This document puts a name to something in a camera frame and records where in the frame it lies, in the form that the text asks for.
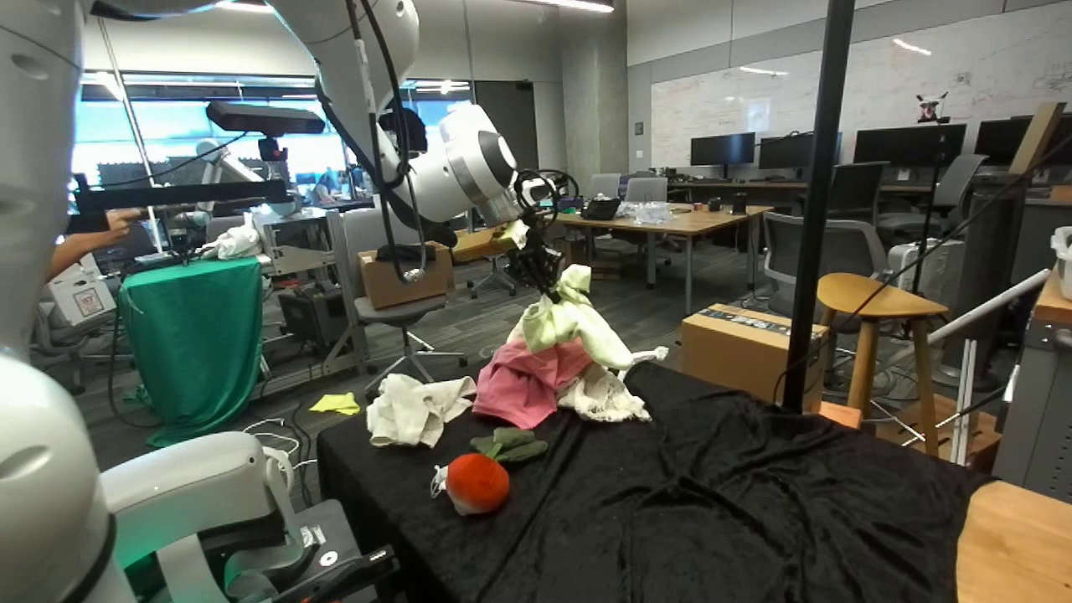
crumpled cloth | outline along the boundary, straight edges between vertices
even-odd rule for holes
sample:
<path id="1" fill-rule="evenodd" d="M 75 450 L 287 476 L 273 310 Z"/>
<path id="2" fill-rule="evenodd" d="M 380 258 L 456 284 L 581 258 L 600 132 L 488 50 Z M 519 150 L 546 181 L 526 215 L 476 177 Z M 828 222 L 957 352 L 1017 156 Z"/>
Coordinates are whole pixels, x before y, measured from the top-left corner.
<path id="1" fill-rule="evenodd" d="M 380 398 L 372 398 L 365 427 L 372 445 L 436 445 L 446 424 L 468 408 L 472 380 L 419 381 L 408 374 L 386 374 Z"/>
<path id="2" fill-rule="evenodd" d="M 650 424 L 643 398 L 637 398 L 623 380 L 606 371 L 602 366 L 591 366 L 583 380 L 563 395 L 563 408 L 572 408 L 581 420 L 591 424 L 625 424 L 640 420 Z"/>
<path id="3" fill-rule="evenodd" d="M 200 246 L 200 258 L 254 258 L 260 251 L 260 239 L 250 224 L 229 227 L 213 240 Z"/>
<path id="4" fill-rule="evenodd" d="M 591 294 L 594 270 L 570 264 L 552 289 L 561 303 L 537 300 L 515 329 L 510 332 L 506 347 L 526 348 L 552 348 L 561 342 L 581 342 L 591 363 L 606 368 L 631 368 L 648 356 L 633 356 L 631 347 L 606 324 L 606 318 L 594 310 Z"/>
<path id="5" fill-rule="evenodd" d="M 561 408 L 561 395 L 591 368 L 581 342 L 552 348 L 501 347 L 476 381 L 476 417 L 537 430 Z"/>

wooden stool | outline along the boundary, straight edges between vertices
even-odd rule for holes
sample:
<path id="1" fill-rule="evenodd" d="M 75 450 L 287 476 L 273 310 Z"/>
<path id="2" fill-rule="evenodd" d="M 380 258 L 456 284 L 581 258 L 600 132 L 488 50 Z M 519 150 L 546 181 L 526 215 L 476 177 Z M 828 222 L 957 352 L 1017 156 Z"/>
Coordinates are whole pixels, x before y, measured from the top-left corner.
<path id="1" fill-rule="evenodd" d="M 849 408 L 861 412 L 872 402 L 874 380 L 874 352 L 878 352 L 878 324 L 882 321 L 907 321 L 916 334 L 916 374 L 917 374 L 917 430 L 925 436 L 925 453 L 937 457 L 935 436 L 935 390 L 932 390 L 932 348 L 927 348 L 927 321 L 946 316 L 946 306 L 932 300 L 882 284 L 865 274 L 833 273 L 817 282 L 817 303 L 833 316 L 858 318 L 858 358 L 852 366 Z"/>

red ball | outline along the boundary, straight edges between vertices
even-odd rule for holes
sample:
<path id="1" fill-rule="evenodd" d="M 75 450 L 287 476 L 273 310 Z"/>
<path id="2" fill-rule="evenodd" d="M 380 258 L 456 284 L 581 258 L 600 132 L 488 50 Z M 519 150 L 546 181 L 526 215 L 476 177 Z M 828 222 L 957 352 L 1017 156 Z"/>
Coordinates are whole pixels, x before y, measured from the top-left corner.
<path id="1" fill-rule="evenodd" d="M 487 517 L 506 505 L 510 473 L 479 453 L 466 453 L 446 467 L 446 495 L 459 517 Z"/>

box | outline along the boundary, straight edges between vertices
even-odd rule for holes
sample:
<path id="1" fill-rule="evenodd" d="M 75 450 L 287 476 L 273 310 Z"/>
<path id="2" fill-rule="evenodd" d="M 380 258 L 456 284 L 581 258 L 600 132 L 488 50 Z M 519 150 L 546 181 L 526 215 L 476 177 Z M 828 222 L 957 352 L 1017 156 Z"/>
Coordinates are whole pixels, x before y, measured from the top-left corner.
<path id="1" fill-rule="evenodd" d="M 1049 200 L 1072 205 L 1072 184 L 1052 184 Z"/>
<path id="2" fill-rule="evenodd" d="M 113 311 L 113 300 L 93 255 L 83 255 L 78 264 L 50 278 L 48 294 L 57 303 L 57 311 L 72 329 Z"/>
<path id="3" fill-rule="evenodd" d="M 372 310 L 395 310 L 423 300 L 438 300 L 456 289 L 456 264 L 450 247 L 432 246 L 436 262 L 427 264 L 427 274 L 402 282 L 395 262 L 376 262 L 376 251 L 362 251 L 362 284 Z"/>
<path id="4" fill-rule="evenodd" d="M 812 329 L 804 408 L 821 398 L 824 324 Z M 790 348 L 790 318 L 710 306 L 679 321 L 679 371 L 777 402 Z"/>

white cloth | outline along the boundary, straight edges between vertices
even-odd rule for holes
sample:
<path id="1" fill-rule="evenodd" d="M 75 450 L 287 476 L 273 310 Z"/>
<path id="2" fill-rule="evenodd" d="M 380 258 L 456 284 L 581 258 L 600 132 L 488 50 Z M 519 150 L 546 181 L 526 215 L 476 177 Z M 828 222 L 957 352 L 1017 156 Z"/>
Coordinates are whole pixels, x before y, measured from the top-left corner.
<path id="1" fill-rule="evenodd" d="M 637 398 L 612 371 L 591 366 L 583 380 L 561 398 L 563 408 L 591 424 L 650 424 L 643 398 Z"/>
<path id="2" fill-rule="evenodd" d="M 260 251 L 260 239 L 250 224 L 229 227 L 213 240 L 200 246 L 200 258 L 250 258 Z"/>
<path id="3" fill-rule="evenodd" d="M 570 264 L 557 284 L 561 303 L 537 300 L 510 332 L 506 347 L 523 342 L 526 348 L 538 352 L 565 338 L 576 338 L 591 352 L 591 358 L 606 368 L 631 368 L 637 363 L 659 358 L 658 352 L 631 352 L 631 347 L 606 324 L 606 318 L 587 300 L 591 284 L 594 270 Z"/>
<path id="4" fill-rule="evenodd" d="M 472 405 L 468 395 L 476 395 L 472 380 L 417 381 L 408 374 L 386 374 L 365 417 L 372 445 L 432 450 L 446 424 Z"/>

